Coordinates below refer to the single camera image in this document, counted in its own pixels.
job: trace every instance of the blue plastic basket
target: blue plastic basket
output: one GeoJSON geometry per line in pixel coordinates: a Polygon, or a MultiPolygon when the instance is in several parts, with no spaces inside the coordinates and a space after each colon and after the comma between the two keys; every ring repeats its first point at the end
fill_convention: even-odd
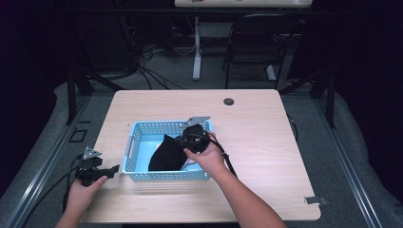
{"type": "MultiPolygon", "coordinates": [[[[182,134],[184,122],[136,122],[128,137],[123,172],[134,181],[207,180],[210,176],[198,163],[188,164],[180,171],[148,171],[151,157],[163,142],[163,135],[177,137],[182,134]]],[[[204,130],[212,131],[210,121],[201,123],[204,130]]]]}

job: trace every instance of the desk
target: desk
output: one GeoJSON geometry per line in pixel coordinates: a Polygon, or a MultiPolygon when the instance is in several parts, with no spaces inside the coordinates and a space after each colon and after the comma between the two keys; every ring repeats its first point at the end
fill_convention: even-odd
{"type": "MultiPolygon", "coordinates": [[[[313,0],[175,0],[175,7],[180,8],[310,8],[313,0]]],[[[195,20],[195,64],[193,66],[193,80],[201,77],[202,52],[200,49],[199,17],[195,20]]]]}
{"type": "MultiPolygon", "coordinates": [[[[275,90],[119,91],[95,144],[102,168],[122,164],[137,121],[211,116],[240,178],[285,220],[314,220],[317,205],[278,92],[275,90]],[[234,99],[233,105],[224,104],[234,99]]],[[[108,180],[82,217],[95,223],[203,223],[236,218],[214,180],[135,182],[122,170],[108,180]]]]}

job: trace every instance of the black chair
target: black chair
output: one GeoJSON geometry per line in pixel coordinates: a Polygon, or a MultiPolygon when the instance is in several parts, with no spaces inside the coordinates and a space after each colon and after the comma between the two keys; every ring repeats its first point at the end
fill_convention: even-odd
{"type": "Polygon", "coordinates": [[[270,65],[278,66],[274,86],[277,89],[289,39],[298,29],[298,19],[288,14],[252,13],[238,18],[232,25],[222,65],[222,69],[226,67],[225,88],[229,81],[239,81],[229,78],[230,64],[233,64],[262,65],[263,71],[270,65]]]}

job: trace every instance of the hand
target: hand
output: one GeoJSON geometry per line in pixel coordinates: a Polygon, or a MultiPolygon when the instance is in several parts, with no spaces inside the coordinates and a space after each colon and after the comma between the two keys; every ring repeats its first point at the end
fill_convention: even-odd
{"type": "Polygon", "coordinates": [[[71,184],[70,192],[68,193],[66,211],[82,215],[91,204],[95,193],[104,185],[106,180],[107,176],[100,177],[89,187],[83,186],[80,180],[75,180],[74,183],[71,184]]]}
{"type": "MultiPolygon", "coordinates": [[[[217,141],[213,132],[207,133],[210,140],[214,142],[217,141]]],[[[220,149],[212,142],[208,144],[207,148],[202,153],[198,152],[197,154],[194,154],[187,148],[183,151],[187,158],[197,162],[205,172],[213,177],[213,179],[222,170],[227,170],[220,149]]]]}

